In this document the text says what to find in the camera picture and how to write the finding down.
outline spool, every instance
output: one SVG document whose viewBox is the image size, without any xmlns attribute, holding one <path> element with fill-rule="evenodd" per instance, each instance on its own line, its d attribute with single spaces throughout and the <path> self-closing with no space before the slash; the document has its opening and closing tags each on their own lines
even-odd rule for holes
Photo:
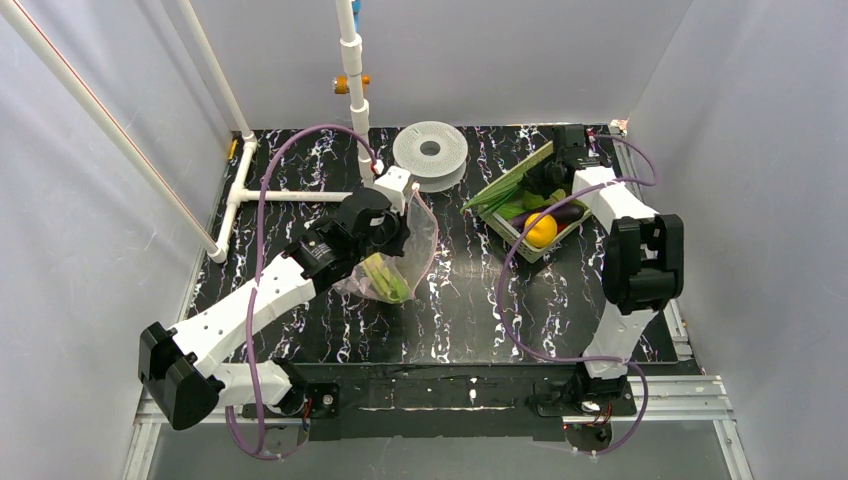
<svg viewBox="0 0 848 480">
<path fill-rule="evenodd" d="M 408 170 L 421 191 L 447 190 L 465 175 L 468 142 L 456 128 L 442 122 L 419 122 L 404 128 L 392 146 L 395 163 Z"/>
</svg>

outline white wall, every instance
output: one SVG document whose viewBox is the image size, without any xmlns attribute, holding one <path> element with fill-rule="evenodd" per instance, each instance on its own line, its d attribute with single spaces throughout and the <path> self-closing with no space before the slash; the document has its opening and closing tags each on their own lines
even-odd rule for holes
<svg viewBox="0 0 848 480">
<path fill-rule="evenodd" d="M 690 2 L 364 0 L 372 124 L 624 118 Z M 332 0 L 193 3 L 253 128 L 350 121 Z"/>
<path fill-rule="evenodd" d="M 23 3 L 206 221 L 230 134 L 161 6 Z M 0 477 L 117 478 L 199 246 L 2 19 L 0 152 Z"/>
<path fill-rule="evenodd" d="M 845 478 L 848 9 L 695 0 L 630 122 L 686 224 L 685 319 L 754 475 Z"/>
</svg>

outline black marble table surface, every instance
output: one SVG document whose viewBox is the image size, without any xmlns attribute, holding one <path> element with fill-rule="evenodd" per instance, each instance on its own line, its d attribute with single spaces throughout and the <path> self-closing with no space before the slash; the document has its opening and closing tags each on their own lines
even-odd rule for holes
<svg viewBox="0 0 848 480">
<path fill-rule="evenodd" d="M 494 284 L 506 243 L 460 206 L 488 182 L 526 158 L 551 138 L 546 127 L 461 127 L 468 140 L 468 165 L 462 182 L 446 192 L 423 194 L 439 222 L 435 261 L 413 301 L 387 305 L 335 292 L 281 316 L 255 337 L 257 358 L 286 357 L 297 362 L 497 363 L 533 362 L 505 338 L 494 313 Z M 372 129 L 377 155 L 392 163 L 399 129 Z M 247 177 L 259 190 L 270 156 L 291 130 L 257 132 L 259 150 Z M 611 144 L 600 147 L 614 155 Z M 213 232 L 217 234 L 226 192 L 240 152 L 230 159 L 224 195 Z M 272 189 L 350 191 L 359 184 L 356 144 L 342 133 L 323 131 L 306 137 L 283 159 Z M 265 220 L 266 254 L 280 253 L 304 223 L 332 213 L 333 204 L 269 202 Z M 188 316 L 209 308 L 253 276 L 257 203 L 242 204 L 230 239 L 227 262 L 204 260 Z M 566 237 L 543 260 L 518 261 L 509 283 L 508 309 L 513 327 L 530 346 L 557 356 L 577 356 L 589 344 L 603 313 L 600 272 L 605 232 L 594 218 Z M 244 348 L 233 361 L 242 361 Z M 676 362 L 671 336 L 660 314 L 646 329 L 634 358 Z"/>
</svg>

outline yellow fruit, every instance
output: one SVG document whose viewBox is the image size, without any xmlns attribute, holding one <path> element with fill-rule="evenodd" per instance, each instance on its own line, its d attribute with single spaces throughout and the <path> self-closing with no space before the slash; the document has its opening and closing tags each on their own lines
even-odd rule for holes
<svg viewBox="0 0 848 480">
<path fill-rule="evenodd" d="M 524 221 L 524 229 L 526 230 L 538 216 L 538 213 L 534 213 L 527 217 L 527 220 Z M 554 241 L 554 238 L 556 238 L 556 231 L 557 224 L 554 217 L 545 215 L 541 220 L 539 220 L 539 223 L 537 223 L 535 227 L 527 232 L 525 240 L 527 240 L 527 243 L 536 248 L 545 248 Z"/>
</svg>

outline clear plastic bag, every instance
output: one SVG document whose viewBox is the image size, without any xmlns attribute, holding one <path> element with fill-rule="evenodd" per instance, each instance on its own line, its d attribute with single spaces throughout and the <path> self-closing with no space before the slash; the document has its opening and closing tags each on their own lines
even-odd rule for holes
<svg viewBox="0 0 848 480">
<path fill-rule="evenodd" d="M 439 239 L 439 224 L 424 200 L 415 192 L 407 206 L 409 238 L 402 257 L 375 253 L 353 268 L 350 277 L 333 287 L 342 295 L 352 293 L 385 303 L 412 300 L 415 289 L 430 270 Z"/>
</svg>

